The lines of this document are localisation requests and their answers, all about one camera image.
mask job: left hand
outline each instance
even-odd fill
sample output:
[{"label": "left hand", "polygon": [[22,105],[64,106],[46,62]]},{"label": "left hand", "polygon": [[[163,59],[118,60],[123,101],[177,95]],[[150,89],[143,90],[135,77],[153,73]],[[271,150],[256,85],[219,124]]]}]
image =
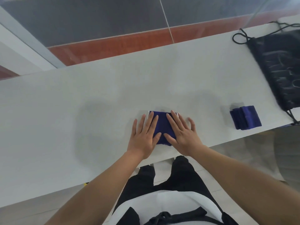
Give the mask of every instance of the left hand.
[{"label": "left hand", "polygon": [[155,148],[160,136],[161,132],[156,134],[153,137],[154,130],[158,121],[158,115],[154,118],[152,124],[151,121],[153,119],[154,113],[151,112],[144,126],[144,121],[146,115],[143,114],[140,123],[137,127],[137,119],[134,120],[132,126],[132,132],[128,144],[127,151],[140,154],[142,159],[146,159],[152,153]]}]

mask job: white table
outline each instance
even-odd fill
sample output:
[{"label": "white table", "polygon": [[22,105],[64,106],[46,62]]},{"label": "white table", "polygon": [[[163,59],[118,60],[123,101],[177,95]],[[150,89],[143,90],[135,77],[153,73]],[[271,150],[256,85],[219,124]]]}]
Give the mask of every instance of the white table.
[{"label": "white table", "polygon": [[[92,180],[126,151],[134,118],[148,110],[192,117],[208,146],[291,123],[233,34],[0,81],[0,207]],[[254,105],[262,127],[236,130],[232,105]],[[159,145],[140,165],[177,155]]]}]

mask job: black drawstring bag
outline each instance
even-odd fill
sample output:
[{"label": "black drawstring bag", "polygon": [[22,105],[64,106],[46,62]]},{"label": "black drawstring bag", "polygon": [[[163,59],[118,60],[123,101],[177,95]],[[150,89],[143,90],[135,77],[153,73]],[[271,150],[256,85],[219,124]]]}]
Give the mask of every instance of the black drawstring bag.
[{"label": "black drawstring bag", "polygon": [[[280,108],[299,124],[291,112],[300,107],[300,30],[284,32],[287,27],[300,27],[300,24],[279,23],[279,30],[268,35],[249,37],[243,29],[232,40],[237,44],[246,44],[263,72]],[[246,42],[234,40],[236,35],[246,38]]]}]

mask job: person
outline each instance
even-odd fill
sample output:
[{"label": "person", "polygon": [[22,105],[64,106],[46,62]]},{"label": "person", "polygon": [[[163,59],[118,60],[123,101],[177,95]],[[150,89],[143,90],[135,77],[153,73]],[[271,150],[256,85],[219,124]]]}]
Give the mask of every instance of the person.
[{"label": "person", "polygon": [[153,186],[152,166],[141,167],[137,175],[129,178],[149,157],[161,136],[158,133],[153,137],[158,116],[153,118],[150,113],[144,125],[143,115],[138,125],[136,119],[133,122],[123,156],[75,194],[46,225],[102,224],[118,197],[109,224],[237,224],[219,207],[184,156],[201,164],[258,224],[300,224],[298,192],[208,148],[198,137],[191,118],[189,128],[180,114],[171,114],[173,118],[168,114],[167,118],[176,139],[164,136],[183,156],[174,160],[168,180]]}]

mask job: blue towel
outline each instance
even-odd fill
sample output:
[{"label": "blue towel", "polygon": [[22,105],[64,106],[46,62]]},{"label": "blue towel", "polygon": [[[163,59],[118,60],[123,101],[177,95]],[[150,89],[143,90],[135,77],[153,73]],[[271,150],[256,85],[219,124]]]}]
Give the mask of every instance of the blue towel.
[{"label": "blue towel", "polygon": [[237,130],[249,130],[262,126],[254,106],[242,106],[230,111]]},{"label": "blue towel", "polygon": [[175,136],[175,133],[172,129],[172,126],[171,126],[169,120],[167,119],[167,114],[169,114],[171,117],[172,117],[172,114],[171,113],[166,113],[166,112],[159,112],[159,111],[153,111],[153,113],[154,113],[153,117],[156,117],[156,115],[158,115],[158,121],[157,121],[156,128],[155,128],[153,136],[155,136],[157,133],[161,133],[161,137],[160,137],[157,144],[158,145],[162,144],[162,145],[171,146],[171,144],[167,141],[167,139],[165,138],[165,136],[163,134],[167,133],[171,137],[176,139],[176,136]]}]

